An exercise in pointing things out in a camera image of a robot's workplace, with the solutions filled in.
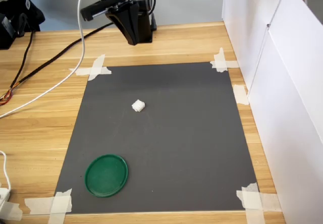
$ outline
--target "green plastic lid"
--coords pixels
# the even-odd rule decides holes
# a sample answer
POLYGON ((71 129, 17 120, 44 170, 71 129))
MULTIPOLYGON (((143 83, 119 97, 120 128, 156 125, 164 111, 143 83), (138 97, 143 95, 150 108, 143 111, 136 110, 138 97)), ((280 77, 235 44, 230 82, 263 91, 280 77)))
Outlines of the green plastic lid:
POLYGON ((94 160, 85 173, 86 189, 96 197, 117 194, 128 178, 128 166, 117 155, 103 155, 94 160))

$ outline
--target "wooden table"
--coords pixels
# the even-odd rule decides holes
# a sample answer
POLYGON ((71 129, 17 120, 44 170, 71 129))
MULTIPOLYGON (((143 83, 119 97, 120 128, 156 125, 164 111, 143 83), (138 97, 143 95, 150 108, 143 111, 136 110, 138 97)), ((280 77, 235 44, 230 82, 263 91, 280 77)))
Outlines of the wooden table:
MULTIPOLYGON (((5 92, 15 77, 29 41, 29 33, 18 38, 10 50, 0 51, 0 92, 5 92)), ((56 55, 79 38, 78 31, 39 32, 35 34, 22 75, 56 55)), ((85 59, 91 67, 105 54, 104 66, 174 64, 213 61, 220 47, 226 60, 236 60, 222 22, 160 26, 153 43, 130 46, 117 29, 105 29, 86 39, 85 59)), ((54 86, 74 68, 81 44, 37 73, 16 91, 0 114, 22 105, 54 86)), ((229 69, 232 84, 245 85, 240 69, 229 69)), ((47 223, 48 216, 30 216, 25 198, 54 195, 63 160, 81 104, 88 76, 73 75, 60 87, 23 110, 0 119, 1 150, 8 155, 8 174, 12 183, 10 201, 23 210, 22 223, 47 223)), ((275 193, 257 128, 249 105, 238 105, 259 188, 275 193)), ((0 181, 6 185, 1 171, 0 181)), ((285 223, 282 213, 266 212, 266 223, 285 223)), ((67 215, 65 223, 247 223, 244 211, 117 213, 67 215)))

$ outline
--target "white tape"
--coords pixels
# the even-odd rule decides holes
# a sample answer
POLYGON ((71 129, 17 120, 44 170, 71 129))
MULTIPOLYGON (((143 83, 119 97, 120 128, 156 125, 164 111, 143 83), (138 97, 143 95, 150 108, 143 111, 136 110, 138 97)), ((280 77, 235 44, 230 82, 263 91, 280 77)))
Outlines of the white tape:
POLYGON ((105 54, 99 56, 94 62, 92 68, 82 68, 75 71, 77 76, 89 75, 88 81, 96 78, 99 74, 111 74, 112 72, 107 67, 102 67, 105 54))
POLYGON ((55 197, 27 198, 26 206, 30 209, 30 215, 50 215, 48 223, 64 223, 66 212, 72 211, 72 189, 66 192, 57 192, 55 197))
POLYGON ((19 204, 4 202, 1 206, 0 219, 3 220, 21 220, 22 210, 19 209, 19 204))
POLYGON ((212 68, 217 69, 220 73, 227 71, 228 68, 239 68, 237 61, 226 61, 222 47, 220 48, 220 52, 214 55, 214 61, 210 63, 212 64, 212 68))
POLYGON ((257 183, 237 190, 237 197, 246 209, 248 224, 265 224, 264 211, 282 211, 277 195, 259 193, 257 183))
POLYGON ((234 85, 233 93, 237 104, 245 104, 245 105, 249 104, 247 93, 243 85, 234 85))
POLYGON ((228 69, 238 69, 238 68, 240 68, 239 64, 238 64, 238 61, 226 61, 226 62, 227 62, 227 68, 228 69))

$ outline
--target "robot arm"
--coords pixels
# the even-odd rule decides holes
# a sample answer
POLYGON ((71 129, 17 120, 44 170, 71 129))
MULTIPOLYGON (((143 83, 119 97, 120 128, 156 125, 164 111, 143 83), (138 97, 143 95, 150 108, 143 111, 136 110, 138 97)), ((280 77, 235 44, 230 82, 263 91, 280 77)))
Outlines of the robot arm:
POLYGON ((85 21, 105 14, 130 45, 152 42, 156 22, 152 13, 156 0, 101 0, 81 10, 85 21))

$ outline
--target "white cable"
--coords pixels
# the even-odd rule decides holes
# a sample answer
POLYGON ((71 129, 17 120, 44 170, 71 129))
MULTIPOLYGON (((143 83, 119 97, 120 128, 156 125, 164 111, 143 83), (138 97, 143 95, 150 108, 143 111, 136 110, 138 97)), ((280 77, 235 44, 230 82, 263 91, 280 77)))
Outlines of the white cable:
POLYGON ((42 96, 46 95, 47 93, 51 92, 53 89, 55 89, 56 87, 60 86, 62 83, 64 83, 68 78, 70 78, 74 73, 75 71, 79 68, 79 66, 81 65, 82 61, 83 61, 83 58, 84 58, 84 54, 85 54, 85 41, 84 41, 84 35, 83 35, 83 29, 82 29, 82 25, 81 25, 81 20, 80 20, 80 8, 81 8, 81 1, 82 0, 79 0, 78 3, 77 3, 77 22, 79 24, 79 30, 80 30, 80 34, 81 34, 81 39, 82 39, 82 46, 83 46, 83 49, 82 49, 82 56, 80 58, 80 61, 79 63, 76 65, 75 69, 68 75, 66 76, 65 79, 63 79, 61 82, 59 82, 57 85, 53 86, 52 88, 48 89, 47 91, 43 92, 41 95, 37 96, 36 98, 34 98, 33 100, 21 105, 20 107, 17 107, 3 115, 0 116, 0 118, 3 118, 3 117, 6 117, 8 115, 10 115, 11 113, 35 102, 36 100, 38 100, 39 98, 41 98, 42 96))
POLYGON ((10 184, 10 180, 9 180, 9 176, 7 174, 7 168, 6 168, 7 155, 4 152, 2 152, 2 151, 0 151, 0 153, 5 157, 5 159, 4 159, 4 173, 5 173, 5 176, 6 176, 6 179, 7 179, 7 183, 8 183, 8 190, 10 192, 11 191, 11 184, 10 184))

